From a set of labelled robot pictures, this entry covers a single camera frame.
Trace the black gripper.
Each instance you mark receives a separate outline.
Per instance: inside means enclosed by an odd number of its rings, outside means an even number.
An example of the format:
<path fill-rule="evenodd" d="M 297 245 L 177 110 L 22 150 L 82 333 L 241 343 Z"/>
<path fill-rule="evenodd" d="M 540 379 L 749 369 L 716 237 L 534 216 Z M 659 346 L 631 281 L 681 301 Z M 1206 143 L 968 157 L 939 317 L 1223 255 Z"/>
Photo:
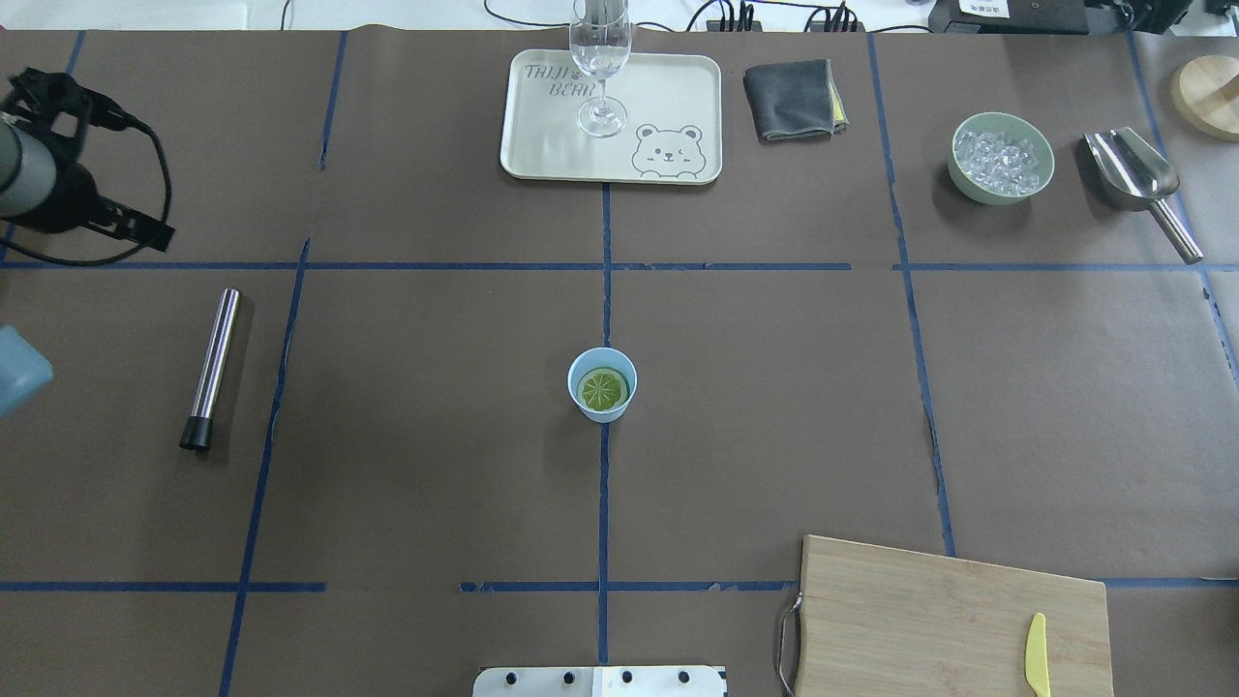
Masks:
<path fill-rule="evenodd" d="M 115 241 L 130 241 L 129 255 L 166 253 L 173 187 L 164 144 L 114 99 L 92 92 L 68 76 L 25 68 L 10 76 L 2 98 L 1 217 L 6 224 L 45 234 L 85 228 Z M 159 217 L 99 194 L 95 178 L 81 163 L 88 132 L 142 132 L 155 149 L 164 177 Z"/>

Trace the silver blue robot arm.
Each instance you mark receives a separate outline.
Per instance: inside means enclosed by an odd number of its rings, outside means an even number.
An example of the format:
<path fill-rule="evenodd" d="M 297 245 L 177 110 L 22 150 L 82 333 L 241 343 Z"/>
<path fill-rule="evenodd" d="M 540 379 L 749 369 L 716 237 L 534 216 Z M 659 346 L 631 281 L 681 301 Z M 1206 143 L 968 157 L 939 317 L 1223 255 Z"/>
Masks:
<path fill-rule="evenodd" d="M 16 241 L 2 241 L 2 248 L 69 267 L 107 266 L 145 250 L 166 253 L 173 238 L 169 224 L 173 187 L 159 132 L 107 94 L 81 85 L 64 72 L 50 74 L 27 67 L 10 76 L 9 83 L 12 89 L 2 98 L 2 222 L 45 234 L 85 228 L 115 241 L 129 241 L 133 248 L 94 259 L 55 258 Z M 90 128 L 113 132 L 136 129 L 150 137 L 164 177 L 159 217 L 99 193 L 95 178 L 79 161 Z"/>

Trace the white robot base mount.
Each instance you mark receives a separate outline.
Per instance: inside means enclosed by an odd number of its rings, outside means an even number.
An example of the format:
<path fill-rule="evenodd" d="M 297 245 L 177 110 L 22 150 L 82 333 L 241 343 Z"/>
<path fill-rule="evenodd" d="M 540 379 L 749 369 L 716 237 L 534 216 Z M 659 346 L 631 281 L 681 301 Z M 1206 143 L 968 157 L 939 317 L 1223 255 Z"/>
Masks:
<path fill-rule="evenodd" d="M 727 696 L 722 669 L 709 665 L 492 667 L 473 696 Z"/>

